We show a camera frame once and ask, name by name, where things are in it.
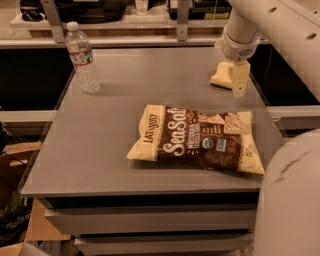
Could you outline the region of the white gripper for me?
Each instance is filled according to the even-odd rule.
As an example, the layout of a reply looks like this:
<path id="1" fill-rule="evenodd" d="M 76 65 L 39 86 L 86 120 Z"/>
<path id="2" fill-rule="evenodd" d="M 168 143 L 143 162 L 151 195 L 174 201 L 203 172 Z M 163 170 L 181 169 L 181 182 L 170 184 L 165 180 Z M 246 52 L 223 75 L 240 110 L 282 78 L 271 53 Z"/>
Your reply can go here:
<path id="1" fill-rule="evenodd" d="M 233 96 L 240 98 L 246 93 L 250 73 L 250 64 L 244 60 L 255 53 L 261 33 L 252 29 L 232 36 L 231 31 L 231 26 L 226 25 L 221 37 L 215 42 L 215 47 L 220 49 L 228 60 L 235 62 L 229 69 L 229 75 Z"/>

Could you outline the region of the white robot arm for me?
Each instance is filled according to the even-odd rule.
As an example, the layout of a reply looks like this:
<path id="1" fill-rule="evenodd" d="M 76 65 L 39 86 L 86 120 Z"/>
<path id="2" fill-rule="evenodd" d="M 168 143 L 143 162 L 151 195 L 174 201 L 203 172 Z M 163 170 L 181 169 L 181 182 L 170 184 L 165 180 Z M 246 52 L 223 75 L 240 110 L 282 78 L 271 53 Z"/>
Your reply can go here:
<path id="1" fill-rule="evenodd" d="M 222 34 L 225 56 L 251 57 L 266 38 L 302 80 L 299 90 L 281 78 L 268 101 L 297 114 L 319 113 L 319 0 L 227 0 L 231 15 Z M 263 178 L 254 231 L 254 256 L 320 256 L 320 130 L 286 142 Z"/>

